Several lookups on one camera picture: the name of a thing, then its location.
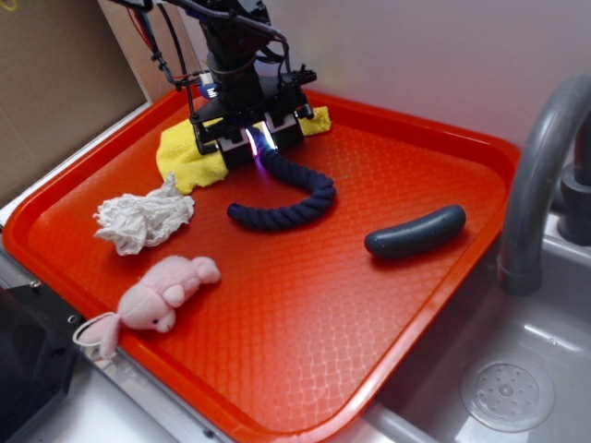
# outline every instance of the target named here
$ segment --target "red plastic tray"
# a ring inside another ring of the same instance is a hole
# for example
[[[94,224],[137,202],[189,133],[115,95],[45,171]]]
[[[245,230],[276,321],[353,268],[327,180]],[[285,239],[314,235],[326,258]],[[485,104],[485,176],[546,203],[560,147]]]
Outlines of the red plastic tray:
[[[128,329],[121,346],[240,442],[309,442],[360,415],[501,229],[518,150],[456,127],[310,92],[332,130],[284,153],[332,177],[333,207],[283,233],[246,230],[232,202],[290,205],[306,196],[256,163],[197,189],[188,226],[164,244],[119,257],[95,239],[106,199],[160,187],[160,134],[187,118],[170,94],[23,203],[3,232],[7,250],[85,317],[171,254],[213,257],[222,281],[177,311],[167,334]],[[442,206],[467,223],[449,244],[379,261],[375,229]]]

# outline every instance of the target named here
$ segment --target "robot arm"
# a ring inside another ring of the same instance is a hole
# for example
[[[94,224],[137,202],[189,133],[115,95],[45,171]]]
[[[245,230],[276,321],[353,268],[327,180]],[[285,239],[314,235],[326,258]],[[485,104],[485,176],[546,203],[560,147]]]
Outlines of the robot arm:
[[[136,11],[152,8],[151,0],[114,0]],[[197,19],[208,45],[207,64],[215,83],[215,96],[198,110],[192,107],[201,154],[220,150],[229,167],[252,159],[245,129],[264,122],[275,145],[286,148],[303,139],[298,118],[313,116],[301,85],[314,81],[316,73],[304,66],[292,71],[289,46],[271,25],[266,6],[258,0],[167,0]],[[282,54],[269,45],[279,42]],[[255,62],[278,66],[277,76],[260,76]],[[213,125],[206,125],[217,120]]]

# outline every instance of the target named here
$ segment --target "crumpled white paper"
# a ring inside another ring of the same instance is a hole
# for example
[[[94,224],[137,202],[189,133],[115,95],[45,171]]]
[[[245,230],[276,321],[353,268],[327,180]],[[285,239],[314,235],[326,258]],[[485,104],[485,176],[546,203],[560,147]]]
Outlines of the crumpled white paper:
[[[144,246],[157,246],[193,216],[195,202],[175,187],[175,175],[168,174],[160,189],[146,197],[124,194],[106,200],[94,218],[102,226],[97,238],[114,242],[120,256],[137,254]]]

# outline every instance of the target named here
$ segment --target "yellow sponge cloth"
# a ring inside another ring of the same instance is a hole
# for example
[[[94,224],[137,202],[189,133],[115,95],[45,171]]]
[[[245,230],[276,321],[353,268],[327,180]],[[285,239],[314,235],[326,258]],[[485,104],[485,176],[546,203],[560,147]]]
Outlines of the yellow sponge cloth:
[[[331,118],[329,117],[329,108],[327,106],[314,108],[314,118],[311,120],[302,118],[299,121],[299,125],[306,137],[315,136],[316,134],[330,130]]]
[[[188,120],[162,132],[156,164],[163,180],[169,173],[175,174],[176,189],[183,195],[190,194],[195,186],[209,186],[228,175],[221,152],[199,154]]]

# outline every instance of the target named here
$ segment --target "sink drain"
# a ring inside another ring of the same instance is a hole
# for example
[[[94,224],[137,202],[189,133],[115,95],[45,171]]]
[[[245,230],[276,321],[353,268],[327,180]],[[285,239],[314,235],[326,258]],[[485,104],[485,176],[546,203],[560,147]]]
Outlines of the sink drain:
[[[554,388],[544,369],[519,355],[493,354],[471,364],[462,379],[462,401],[481,424],[522,432],[552,410]]]

